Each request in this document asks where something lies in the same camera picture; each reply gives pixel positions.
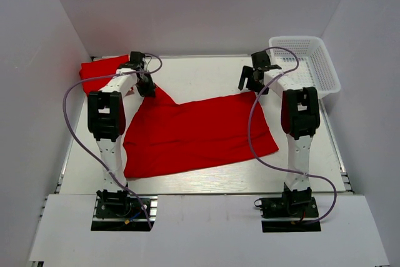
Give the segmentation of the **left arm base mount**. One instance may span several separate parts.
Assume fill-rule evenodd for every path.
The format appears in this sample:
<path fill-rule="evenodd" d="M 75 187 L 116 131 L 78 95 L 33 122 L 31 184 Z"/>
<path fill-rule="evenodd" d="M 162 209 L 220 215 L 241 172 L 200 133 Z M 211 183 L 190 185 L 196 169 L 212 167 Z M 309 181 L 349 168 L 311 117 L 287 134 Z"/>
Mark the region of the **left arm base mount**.
<path fill-rule="evenodd" d="M 140 201 L 127 191 L 99 190 L 91 222 L 91 231 L 149 232 L 156 220 L 158 198 Z"/>

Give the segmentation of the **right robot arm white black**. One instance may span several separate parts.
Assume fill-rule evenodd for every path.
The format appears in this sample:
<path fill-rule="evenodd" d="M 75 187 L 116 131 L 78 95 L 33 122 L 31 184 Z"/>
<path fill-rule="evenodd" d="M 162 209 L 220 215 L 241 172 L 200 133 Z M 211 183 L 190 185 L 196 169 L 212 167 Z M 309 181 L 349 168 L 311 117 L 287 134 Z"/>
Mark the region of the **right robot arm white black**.
<path fill-rule="evenodd" d="M 254 91 L 258 96 L 272 90 L 281 98 L 281 127 L 288 144 L 288 163 L 284 190 L 292 193 L 311 193 L 309 183 L 309 152 L 316 130 L 320 125 L 318 92 L 303 87 L 289 77 L 297 70 L 299 59 L 285 48 L 277 47 L 294 56 L 295 67 L 283 71 L 272 64 L 266 50 L 251 55 L 251 66 L 242 68 L 238 89 Z"/>

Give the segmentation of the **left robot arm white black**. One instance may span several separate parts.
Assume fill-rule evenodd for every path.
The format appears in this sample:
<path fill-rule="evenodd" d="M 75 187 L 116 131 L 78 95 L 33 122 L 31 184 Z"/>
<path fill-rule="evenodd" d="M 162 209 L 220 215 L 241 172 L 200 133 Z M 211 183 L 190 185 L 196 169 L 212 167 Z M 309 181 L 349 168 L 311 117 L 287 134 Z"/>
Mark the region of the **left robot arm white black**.
<path fill-rule="evenodd" d="M 133 88 L 143 98 L 156 96 L 156 85 L 146 62 L 148 57 L 148 54 L 132 51 L 107 84 L 88 94 L 88 130 L 106 165 L 103 180 L 104 189 L 108 191 L 122 191 L 128 185 L 121 152 L 121 139 L 126 129 L 123 98 Z"/>

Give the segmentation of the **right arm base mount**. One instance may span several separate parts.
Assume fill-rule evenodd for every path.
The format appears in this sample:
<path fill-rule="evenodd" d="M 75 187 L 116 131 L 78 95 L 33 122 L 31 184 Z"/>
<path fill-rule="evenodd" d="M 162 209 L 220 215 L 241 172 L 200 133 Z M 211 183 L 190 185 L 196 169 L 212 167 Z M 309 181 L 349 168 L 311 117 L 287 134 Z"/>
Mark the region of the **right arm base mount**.
<path fill-rule="evenodd" d="M 291 191 L 284 188 L 280 197 L 258 198 L 263 233 L 320 232 L 319 211 L 311 188 Z"/>

